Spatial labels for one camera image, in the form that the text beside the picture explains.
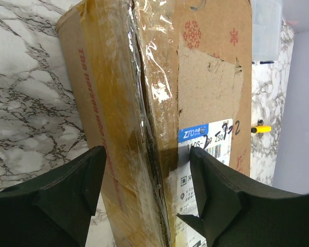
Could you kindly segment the brown cardboard express box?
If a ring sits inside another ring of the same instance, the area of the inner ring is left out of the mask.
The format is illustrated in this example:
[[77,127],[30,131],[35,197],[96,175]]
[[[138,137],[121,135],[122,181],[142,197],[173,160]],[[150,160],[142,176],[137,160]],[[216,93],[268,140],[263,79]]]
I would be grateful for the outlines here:
[[251,1],[81,1],[57,22],[117,246],[204,246],[190,147],[250,173]]

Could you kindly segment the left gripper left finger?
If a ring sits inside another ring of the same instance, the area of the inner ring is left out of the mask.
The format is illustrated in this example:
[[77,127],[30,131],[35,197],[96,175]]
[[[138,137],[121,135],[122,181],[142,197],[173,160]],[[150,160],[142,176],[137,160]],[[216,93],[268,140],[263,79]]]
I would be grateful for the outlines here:
[[96,146],[0,191],[0,246],[85,246],[106,158]]

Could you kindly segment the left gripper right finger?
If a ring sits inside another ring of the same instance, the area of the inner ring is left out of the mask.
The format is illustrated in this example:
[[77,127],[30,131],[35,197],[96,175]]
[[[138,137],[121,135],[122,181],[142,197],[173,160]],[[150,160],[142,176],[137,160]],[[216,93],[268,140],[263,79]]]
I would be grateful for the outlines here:
[[265,185],[199,147],[190,168],[198,215],[180,219],[208,246],[309,246],[309,194]]

